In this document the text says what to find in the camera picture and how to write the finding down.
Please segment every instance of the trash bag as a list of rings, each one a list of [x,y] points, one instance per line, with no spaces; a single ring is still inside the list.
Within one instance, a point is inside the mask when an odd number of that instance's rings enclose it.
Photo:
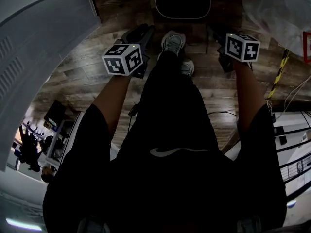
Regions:
[[[311,0],[242,0],[242,3],[256,25],[283,47],[303,56],[303,32],[311,32]]]

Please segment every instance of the gray panel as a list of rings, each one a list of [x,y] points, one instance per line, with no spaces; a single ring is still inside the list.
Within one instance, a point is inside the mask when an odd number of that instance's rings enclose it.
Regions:
[[[0,28],[0,170],[32,99],[99,26],[91,0],[44,0]]]

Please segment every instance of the shoe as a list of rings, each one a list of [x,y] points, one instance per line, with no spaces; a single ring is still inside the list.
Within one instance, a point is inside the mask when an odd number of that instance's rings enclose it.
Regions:
[[[194,63],[192,60],[184,60],[180,67],[180,72],[185,75],[193,76]]]
[[[186,42],[186,37],[183,33],[176,33],[174,31],[169,31],[162,38],[162,52],[171,51],[176,53],[178,56],[179,51],[184,47]]]

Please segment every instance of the cube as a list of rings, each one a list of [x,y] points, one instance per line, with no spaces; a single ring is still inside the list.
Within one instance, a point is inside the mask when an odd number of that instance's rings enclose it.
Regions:
[[[114,44],[102,55],[109,74],[128,76],[143,64],[139,44]]]
[[[246,34],[226,35],[225,54],[240,62],[255,62],[258,60],[260,41]]]

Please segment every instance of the ventilation slot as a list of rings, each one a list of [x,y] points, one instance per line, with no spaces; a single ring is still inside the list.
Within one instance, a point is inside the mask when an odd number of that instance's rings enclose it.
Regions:
[[[24,67],[18,58],[15,58],[0,76],[0,100],[6,96],[10,88],[23,71]]]
[[[8,37],[0,41],[0,61],[3,60],[12,51],[13,47]]]

